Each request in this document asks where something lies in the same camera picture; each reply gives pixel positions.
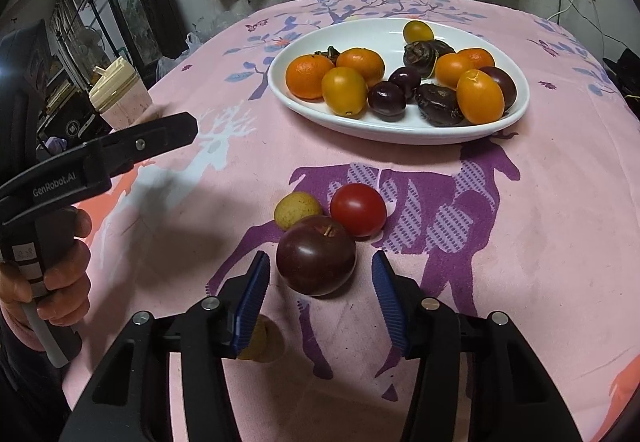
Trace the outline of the person left hand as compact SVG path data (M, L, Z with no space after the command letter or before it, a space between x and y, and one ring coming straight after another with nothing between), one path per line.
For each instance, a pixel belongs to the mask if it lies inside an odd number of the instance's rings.
M78 324L89 312L91 281L87 275L91 258L84 243L92 232L90 215L83 209L75 211L74 243L60 262L44 274L44 286L49 295L37 306L38 316L54 326L67 327ZM15 337L29 349L44 349L32 331L22 309L23 303L32 300L32 289L17 267L1 264L1 311Z

